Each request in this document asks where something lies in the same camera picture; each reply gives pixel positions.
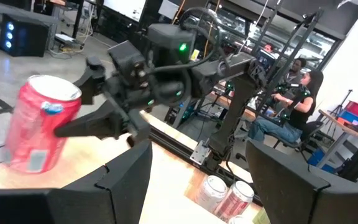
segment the table surface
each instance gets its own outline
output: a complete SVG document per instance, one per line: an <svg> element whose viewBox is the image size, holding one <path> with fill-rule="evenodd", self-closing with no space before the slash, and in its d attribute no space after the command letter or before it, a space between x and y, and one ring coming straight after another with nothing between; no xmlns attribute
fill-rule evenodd
<svg viewBox="0 0 358 224"><path fill-rule="evenodd" d="M334 122L336 125L338 125L345 133L350 134L356 138L358 138L358 132L352 130L351 128L346 127L344 124L339 122L337 119L335 119L334 116L330 115L327 111L318 110L318 112L325 117L327 117L330 121Z"/></svg>
<svg viewBox="0 0 358 224"><path fill-rule="evenodd" d="M197 142L157 118L144 112L142 115L151 125L188 147L197 145ZM128 134L118 140L70 138L56 167L44 174L21 174L0 164L0 189L64 187L128 150L126 137ZM235 164L231 164L231 168L245 181L252 181L247 171ZM153 143L152 170L140 223L223 224L223 221L193 201L205 177L206 174ZM252 223L259 210L259 206L252 204L243 215Z"/></svg>
<svg viewBox="0 0 358 224"><path fill-rule="evenodd" d="M214 101L216 99L216 97L218 97L218 96L215 95L214 92L211 92L210 94L208 94L208 100ZM231 103L231 100L226 98L225 96L219 97L219 99L216 101L217 105L223 106L225 109L229 109L230 103ZM246 109L244 111L243 115L248 121L254 121L256 119L255 113L248 109Z"/></svg>

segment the aluminum can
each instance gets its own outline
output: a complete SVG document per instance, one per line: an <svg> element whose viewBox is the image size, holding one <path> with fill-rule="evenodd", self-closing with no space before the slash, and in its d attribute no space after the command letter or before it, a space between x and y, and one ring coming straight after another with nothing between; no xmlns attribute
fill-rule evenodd
<svg viewBox="0 0 358 224"><path fill-rule="evenodd" d="M31 76L19 91L3 150L4 162L33 174L53 168L66 142L53 130L76 116L80 96L81 90L62 78Z"/></svg>
<svg viewBox="0 0 358 224"><path fill-rule="evenodd" d="M237 181L230 187L226 197L215 210L215 215L228 222L232 217L242 214L247 206L252 203L253 198L254 190L252 187L243 181Z"/></svg>
<svg viewBox="0 0 358 224"><path fill-rule="evenodd" d="M227 224L248 224L251 221L246 220L242 215L236 215L232 217Z"/></svg>
<svg viewBox="0 0 358 224"><path fill-rule="evenodd" d="M226 192L227 186L222 179L214 175L208 176L196 195L196 203L213 213L226 196Z"/></svg>

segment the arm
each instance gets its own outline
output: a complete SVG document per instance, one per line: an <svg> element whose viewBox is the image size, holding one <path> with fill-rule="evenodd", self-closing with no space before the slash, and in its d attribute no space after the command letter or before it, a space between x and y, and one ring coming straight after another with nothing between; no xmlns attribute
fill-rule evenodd
<svg viewBox="0 0 358 224"><path fill-rule="evenodd" d="M273 97L278 101L284 102L287 106L293 103L293 100L287 99L280 94L274 94ZM313 104L313 98L307 97L303 100L303 103L298 103L298 105L295 106L295 109L297 111L307 113L309 112L312 104Z"/></svg>

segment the black tank top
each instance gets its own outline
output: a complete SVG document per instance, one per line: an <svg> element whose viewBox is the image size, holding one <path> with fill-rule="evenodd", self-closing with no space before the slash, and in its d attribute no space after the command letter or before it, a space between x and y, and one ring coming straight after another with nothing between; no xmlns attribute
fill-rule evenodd
<svg viewBox="0 0 358 224"><path fill-rule="evenodd" d="M309 117L314 113L314 109L316 109L316 100L313 98L313 104L310 107L310 110L307 113L297 111L294 109L291 112L290 120L288 123L293 126L294 128L298 128L299 130L303 130L306 122L308 121Z"/></svg>

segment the red soda can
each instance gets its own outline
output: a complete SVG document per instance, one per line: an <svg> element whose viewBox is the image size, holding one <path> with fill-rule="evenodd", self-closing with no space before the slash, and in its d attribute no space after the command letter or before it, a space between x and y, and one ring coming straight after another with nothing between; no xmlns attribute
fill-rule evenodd
<svg viewBox="0 0 358 224"><path fill-rule="evenodd" d="M81 90L62 78L31 76L19 91L3 152L5 163L33 174L53 168L67 140L53 130L76 116L80 96Z"/></svg>
<svg viewBox="0 0 358 224"><path fill-rule="evenodd" d="M221 220L227 222L232 217L241 215L254 199L254 190L244 181L234 183L216 208L215 215Z"/></svg>

